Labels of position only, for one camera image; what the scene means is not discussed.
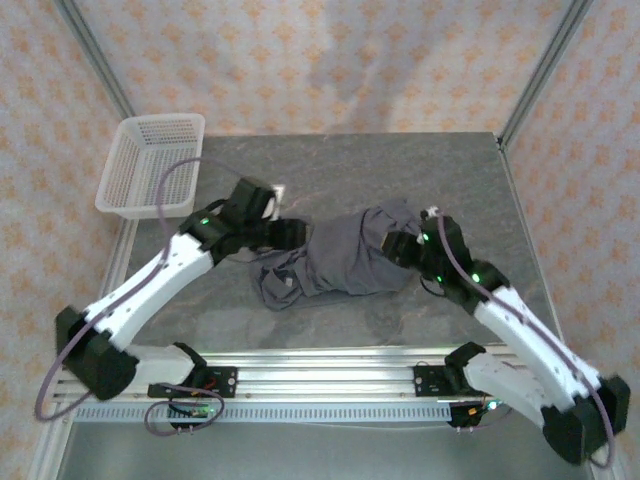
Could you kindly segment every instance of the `mesh basket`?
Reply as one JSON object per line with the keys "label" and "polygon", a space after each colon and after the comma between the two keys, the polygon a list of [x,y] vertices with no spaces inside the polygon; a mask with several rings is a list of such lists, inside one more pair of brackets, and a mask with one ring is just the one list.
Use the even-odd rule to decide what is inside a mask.
{"label": "mesh basket", "polygon": [[[96,208],[130,220],[157,218],[156,192],[162,173],[178,160],[199,157],[204,117],[145,115],[123,120],[102,173]],[[167,217],[193,212],[200,162],[178,167],[167,178],[162,205]]]}

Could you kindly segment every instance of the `gray cloth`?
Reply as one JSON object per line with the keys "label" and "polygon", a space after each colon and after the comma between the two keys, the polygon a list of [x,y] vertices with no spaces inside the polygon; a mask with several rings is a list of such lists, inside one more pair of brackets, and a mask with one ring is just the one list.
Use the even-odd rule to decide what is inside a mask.
{"label": "gray cloth", "polygon": [[250,267],[252,284],[272,310],[399,291],[411,272],[383,256],[382,241],[393,230],[418,235],[419,225],[403,199],[318,223],[304,246],[254,261]]}

